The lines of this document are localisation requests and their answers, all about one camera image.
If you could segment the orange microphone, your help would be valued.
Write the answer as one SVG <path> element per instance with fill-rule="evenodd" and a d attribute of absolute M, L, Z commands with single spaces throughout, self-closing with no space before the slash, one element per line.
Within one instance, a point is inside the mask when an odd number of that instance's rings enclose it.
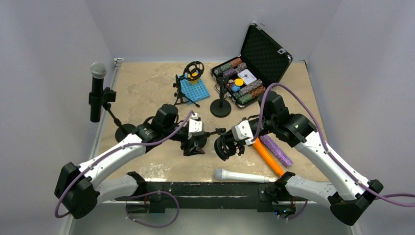
<path fill-rule="evenodd" d="M 278 165 L 273 156 L 268 152 L 265 146 L 262 144 L 259 138 L 253 143 L 254 149 L 262 157 L 268 167 L 277 175 L 281 177 L 284 174 L 283 169 Z"/>

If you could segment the white microphone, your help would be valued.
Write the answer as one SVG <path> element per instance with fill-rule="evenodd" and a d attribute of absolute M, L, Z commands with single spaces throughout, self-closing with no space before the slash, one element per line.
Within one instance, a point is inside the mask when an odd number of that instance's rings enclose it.
<path fill-rule="evenodd" d="M 268 183 L 269 178 L 262 175 L 254 175 L 240 172 L 228 171 L 225 169 L 217 169 L 214 173 L 215 179 L 218 180 L 237 180 L 253 183 Z"/>

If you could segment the black round-base mic stand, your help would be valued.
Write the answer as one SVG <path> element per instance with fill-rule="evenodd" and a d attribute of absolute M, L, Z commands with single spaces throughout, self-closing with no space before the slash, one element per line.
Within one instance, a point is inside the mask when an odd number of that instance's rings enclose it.
<path fill-rule="evenodd" d="M 219 98 L 211 103 L 210 112 L 217 118 L 225 118 L 231 113 L 231 104 L 225 100 L 228 80 L 224 77 L 218 77 L 216 81 L 220 86 Z"/>

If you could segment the purple glitter microphone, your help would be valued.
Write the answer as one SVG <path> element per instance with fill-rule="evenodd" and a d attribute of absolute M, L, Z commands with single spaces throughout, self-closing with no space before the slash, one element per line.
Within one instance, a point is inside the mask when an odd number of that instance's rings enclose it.
<path fill-rule="evenodd" d="M 287 154 L 277 145 L 277 143 L 268 135 L 260 136 L 261 142 L 279 159 L 279 161 L 285 166 L 290 167 L 293 165 L 293 161 L 287 156 Z"/>

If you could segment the black tripod shock-mount stand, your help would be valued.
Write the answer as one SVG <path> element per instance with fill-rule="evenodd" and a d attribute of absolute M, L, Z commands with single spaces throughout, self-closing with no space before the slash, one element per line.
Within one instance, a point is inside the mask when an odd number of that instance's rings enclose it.
<path fill-rule="evenodd" d="M 196 107 L 200 107 L 199 104 L 194 102 L 185 93 L 183 93 L 182 85 L 196 85 L 200 77 L 204 73 L 204 70 L 205 66 L 202 62 L 192 61 L 189 64 L 187 64 L 187 66 L 184 68 L 183 74 L 181 76 L 175 76 L 175 83 L 173 83 L 173 88 L 176 88 L 177 92 L 174 93 L 174 96 L 176 97 L 176 101 L 173 104 L 174 106 L 190 102 L 194 104 Z"/>

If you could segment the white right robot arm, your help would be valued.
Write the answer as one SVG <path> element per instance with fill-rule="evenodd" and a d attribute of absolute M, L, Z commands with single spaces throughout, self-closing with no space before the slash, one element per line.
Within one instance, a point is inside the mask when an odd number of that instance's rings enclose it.
<path fill-rule="evenodd" d="M 258 117 L 243 119 L 229 131 L 221 134 L 214 143 L 216 154 L 222 160 L 242 155 L 244 147 L 254 143 L 254 133 L 274 134 L 280 141 L 308 158 L 328 179 L 328 183 L 306 180 L 295 173 L 280 176 L 269 196 L 277 201 L 300 197 L 330 209 L 342 223 L 352 226 L 372 204 L 383 185 L 369 180 L 348 165 L 321 138 L 321 133 L 308 117 L 292 114 L 282 96 L 274 91 L 262 94 L 259 99 L 263 111 Z"/>

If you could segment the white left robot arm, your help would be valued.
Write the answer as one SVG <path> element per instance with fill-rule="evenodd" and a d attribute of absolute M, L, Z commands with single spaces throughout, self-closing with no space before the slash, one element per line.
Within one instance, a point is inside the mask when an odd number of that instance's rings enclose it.
<path fill-rule="evenodd" d="M 178 108 L 164 104 L 153 117 L 134 127 L 130 134 L 101 155 L 78 165 L 72 162 L 64 165 L 54 192 L 58 199 L 55 216 L 62 218 L 71 214 L 79 219 L 106 201 L 121 197 L 142 199 L 146 194 L 146 182 L 137 173 L 130 172 L 115 180 L 108 177 L 167 140 L 178 141 L 185 156 L 204 154 L 209 133 L 199 114 L 190 111 L 184 120 L 178 118 Z"/>

